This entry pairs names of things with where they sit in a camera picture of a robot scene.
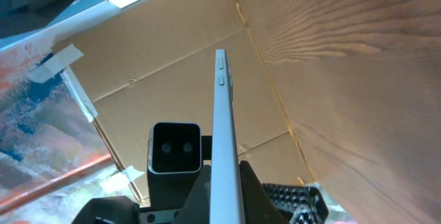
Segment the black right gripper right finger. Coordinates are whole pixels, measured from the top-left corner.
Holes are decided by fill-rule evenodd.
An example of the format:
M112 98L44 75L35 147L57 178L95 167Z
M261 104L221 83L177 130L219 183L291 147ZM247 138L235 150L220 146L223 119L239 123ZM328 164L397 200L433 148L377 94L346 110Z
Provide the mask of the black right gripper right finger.
M262 184L273 206L293 224L325 224L329 211L316 187Z

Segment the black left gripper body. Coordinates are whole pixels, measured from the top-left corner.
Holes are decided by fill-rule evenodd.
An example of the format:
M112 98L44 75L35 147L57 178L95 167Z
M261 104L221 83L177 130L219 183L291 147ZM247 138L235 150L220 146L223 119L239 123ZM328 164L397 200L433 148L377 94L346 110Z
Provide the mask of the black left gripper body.
M126 196L93 198L72 223L172 223L184 206L201 168L197 172L180 174L153 174L148 170L149 207L141 207Z

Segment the blue screen Galaxy smartphone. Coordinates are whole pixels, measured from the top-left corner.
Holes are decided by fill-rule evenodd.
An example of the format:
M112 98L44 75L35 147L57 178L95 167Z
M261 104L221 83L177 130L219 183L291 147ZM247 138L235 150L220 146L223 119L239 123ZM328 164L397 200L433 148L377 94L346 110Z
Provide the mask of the blue screen Galaxy smartphone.
M244 224L236 134L232 107L231 66L224 49L216 51L209 205L211 224Z

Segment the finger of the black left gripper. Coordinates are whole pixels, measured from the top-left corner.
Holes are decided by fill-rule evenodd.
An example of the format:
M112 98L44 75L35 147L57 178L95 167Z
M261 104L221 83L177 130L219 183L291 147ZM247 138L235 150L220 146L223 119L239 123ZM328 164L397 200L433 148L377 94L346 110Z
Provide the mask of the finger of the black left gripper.
M211 167L204 165L173 224L209 224Z

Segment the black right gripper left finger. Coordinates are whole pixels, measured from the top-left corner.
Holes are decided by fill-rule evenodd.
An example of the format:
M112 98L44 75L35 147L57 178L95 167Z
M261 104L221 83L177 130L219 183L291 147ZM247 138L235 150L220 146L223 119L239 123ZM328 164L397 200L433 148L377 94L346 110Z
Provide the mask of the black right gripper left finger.
M240 180L246 224L288 224L288 220L271 203L247 161L240 162Z

